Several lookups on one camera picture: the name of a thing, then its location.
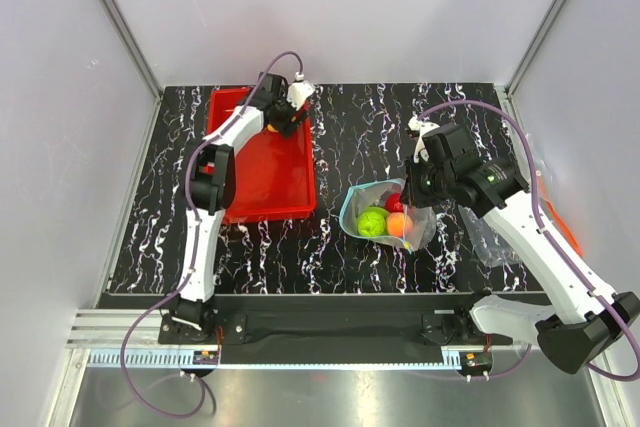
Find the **orange peach toy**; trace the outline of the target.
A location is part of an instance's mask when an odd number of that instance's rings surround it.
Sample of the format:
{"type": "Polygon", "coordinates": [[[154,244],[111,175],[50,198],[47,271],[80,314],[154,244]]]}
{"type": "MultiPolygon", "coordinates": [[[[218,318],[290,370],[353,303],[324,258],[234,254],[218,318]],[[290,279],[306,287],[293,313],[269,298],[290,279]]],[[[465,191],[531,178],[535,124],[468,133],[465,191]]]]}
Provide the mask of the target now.
{"type": "Polygon", "coordinates": [[[390,236],[406,237],[413,230],[413,221],[407,214],[392,212],[386,218],[386,230],[390,236]]]}

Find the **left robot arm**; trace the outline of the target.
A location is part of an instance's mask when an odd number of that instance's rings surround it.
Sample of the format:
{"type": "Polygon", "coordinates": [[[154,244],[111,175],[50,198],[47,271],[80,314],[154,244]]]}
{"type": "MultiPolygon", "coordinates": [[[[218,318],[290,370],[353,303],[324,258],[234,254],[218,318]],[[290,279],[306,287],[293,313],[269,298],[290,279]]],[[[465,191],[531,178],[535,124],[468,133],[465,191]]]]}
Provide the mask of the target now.
{"type": "Polygon", "coordinates": [[[211,96],[208,131],[189,144],[186,245],[161,331],[196,343],[221,334],[214,262],[223,224],[305,219],[316,207],[308,108],[314,86],[269,74],[255,92],[211,96]]]}

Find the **red plastic tray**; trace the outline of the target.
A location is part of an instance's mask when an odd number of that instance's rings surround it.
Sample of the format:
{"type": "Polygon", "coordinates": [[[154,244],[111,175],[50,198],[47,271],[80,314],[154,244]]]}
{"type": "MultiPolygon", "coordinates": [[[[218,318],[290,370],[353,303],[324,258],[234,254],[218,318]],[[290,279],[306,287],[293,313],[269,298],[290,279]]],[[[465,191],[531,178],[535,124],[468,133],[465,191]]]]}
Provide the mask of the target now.
{"type": "MultiPolygon", "coordinates": [[[[213,91],[207,134],[212,134],[234,116],[234,110],[248,96],[250,88],[213,91]]],[[[191,184],[193,203],[213,213],[212,177],[216,144],[200,154],[199,171],[191,184]]],[[[224,223],[255,223],[308,218],[316,207],[315,171],[310,120],[284,138],[267,129],[252,137],[238,151],[234,147],[235,195],[226,209],[224,223]]]]}

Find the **clear blue zip bag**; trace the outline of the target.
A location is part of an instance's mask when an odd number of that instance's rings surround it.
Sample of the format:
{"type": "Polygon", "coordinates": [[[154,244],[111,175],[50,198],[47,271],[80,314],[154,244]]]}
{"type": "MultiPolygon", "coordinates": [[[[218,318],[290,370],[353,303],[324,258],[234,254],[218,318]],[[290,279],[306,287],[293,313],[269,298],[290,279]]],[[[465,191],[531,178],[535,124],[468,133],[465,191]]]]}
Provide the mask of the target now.
{"type": "Polygon", "coordinates": [[[417,208],[400,201],[402,179],[359,184],[348,189],[339,214],[341,229],[356,239],[417,251],[436,232],[431,208],[417,208]]]}

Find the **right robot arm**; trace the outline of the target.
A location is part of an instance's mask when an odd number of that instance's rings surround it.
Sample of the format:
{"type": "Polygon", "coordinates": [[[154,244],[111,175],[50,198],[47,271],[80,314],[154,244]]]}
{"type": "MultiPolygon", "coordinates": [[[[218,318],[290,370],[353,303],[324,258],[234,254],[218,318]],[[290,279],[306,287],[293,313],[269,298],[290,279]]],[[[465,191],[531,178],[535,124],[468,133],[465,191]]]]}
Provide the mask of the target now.
{"type": "Polygon", "coordinates": [[[454,318],[460,340],[510,337],[575,374],[629,332],[639,316],[638,296],[617,292],[587,266],[546,220],[516,163],[482,159],[460,125],[411,119],[408,130],[416,146],[405,161],[403,203],[467,208],[515,251],[550,301],[539,306],[480,294],[454,318]]]}

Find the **green round cabbage toy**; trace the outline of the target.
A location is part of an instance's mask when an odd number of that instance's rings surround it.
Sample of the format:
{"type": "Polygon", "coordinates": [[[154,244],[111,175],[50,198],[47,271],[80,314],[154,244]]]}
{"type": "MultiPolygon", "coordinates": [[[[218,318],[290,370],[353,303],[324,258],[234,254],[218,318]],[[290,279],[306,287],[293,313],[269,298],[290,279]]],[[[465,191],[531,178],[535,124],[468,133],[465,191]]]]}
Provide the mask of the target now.
{"type": "Polygon", "coordinates": [[[357,232],[362,237],[378,237],[386,234],[386,218],[389,212],[380,207],[369,207],[357,219],[357,232]]]}

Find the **red apple toy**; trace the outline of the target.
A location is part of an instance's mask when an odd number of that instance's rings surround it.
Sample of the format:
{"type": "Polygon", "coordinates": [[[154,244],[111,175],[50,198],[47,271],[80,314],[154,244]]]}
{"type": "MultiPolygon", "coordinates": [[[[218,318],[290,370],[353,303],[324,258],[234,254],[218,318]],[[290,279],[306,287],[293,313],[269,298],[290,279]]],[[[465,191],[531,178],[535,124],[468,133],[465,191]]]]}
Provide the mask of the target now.
{"type": "Polygon", "coordinates": [[[392,193],[385,201],[384,208],[390,213],[400,213],[404,211],[404,204],[401,202],[400,193],[392,193]]]}

